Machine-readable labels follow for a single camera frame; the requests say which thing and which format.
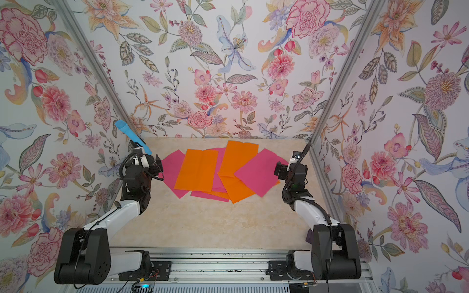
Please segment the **orange paper sheet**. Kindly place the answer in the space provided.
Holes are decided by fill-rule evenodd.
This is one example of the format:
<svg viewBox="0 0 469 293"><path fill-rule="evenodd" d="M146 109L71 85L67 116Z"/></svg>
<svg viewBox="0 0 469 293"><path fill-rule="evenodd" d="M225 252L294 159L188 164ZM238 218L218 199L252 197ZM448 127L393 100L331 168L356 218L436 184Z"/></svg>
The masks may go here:
<svg viewBox="0 0 469 293"><path fill-rule="evenodd" d="M210 192L217 166L216 150L188 150L175 183L176 190Z"/></svg>
<svg viewBox="0 0 469 293"><path fill-rule="evenodd" d="M235 172L258 154L258 144L228 141L219 175L235 177Z"/></svg>
<svg viewBox="0 0 469 293"><path fill-rule="evenodd" d="M264 197L274 186L278 185L280 181L274 179L273 175L268 176L251 176L243 177L220 177L215 176L222 187L225 189L226 196L232 203L237 203L252 195Z"/></svg>

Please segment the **orange paper bottom sheet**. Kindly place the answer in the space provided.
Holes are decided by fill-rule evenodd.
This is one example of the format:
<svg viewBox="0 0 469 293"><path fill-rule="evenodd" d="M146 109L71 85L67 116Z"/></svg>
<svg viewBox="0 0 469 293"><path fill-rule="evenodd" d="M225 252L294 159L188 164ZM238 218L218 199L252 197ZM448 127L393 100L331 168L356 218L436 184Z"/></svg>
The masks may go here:
<svg viewBox="0 0 469 293"><path fill-rule="evenodd" d="M215 176L222 187L225 189L226 196L232 203L237 203L252 195L264 197L274 186L278 185L280 181L274 179L273 175L268 176L251 176L243 177L220 177Z"/></svg>

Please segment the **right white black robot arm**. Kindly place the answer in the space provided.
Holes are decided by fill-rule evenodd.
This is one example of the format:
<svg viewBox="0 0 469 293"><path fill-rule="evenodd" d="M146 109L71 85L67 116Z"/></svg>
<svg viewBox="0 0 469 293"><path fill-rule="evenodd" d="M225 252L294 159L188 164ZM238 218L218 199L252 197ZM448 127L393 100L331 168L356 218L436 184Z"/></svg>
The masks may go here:
<svg viewBox="0 0 469 293"><path fill-rule="evenodd" d="M362 274L355 232L340 223L305 188L307 166L278 162L274 175L285 182L284 203L310 227L310 250L292 250L286 257L286 273L293 279L355 280Z"/></svg>

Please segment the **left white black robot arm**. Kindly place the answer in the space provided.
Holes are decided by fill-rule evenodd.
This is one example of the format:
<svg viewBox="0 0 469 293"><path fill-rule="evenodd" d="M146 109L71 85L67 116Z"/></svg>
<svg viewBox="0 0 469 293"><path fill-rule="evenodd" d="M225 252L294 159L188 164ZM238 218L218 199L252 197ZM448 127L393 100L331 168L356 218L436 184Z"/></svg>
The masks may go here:
<svg viewBox="0 0 469 293"><path fill-rule="evenodd" d="M123 181L121 199L115 203L115 209L94 223L64 233L54 270L56 284L79 289L101 284L113 275L138 280L151 277L155 266L149 252L113 253L109 242L128 222L147 209L151 182L154 179L161 181L162 172L160 158L146 154L142 148L135 149L125 158L119 169Z"/></svg>

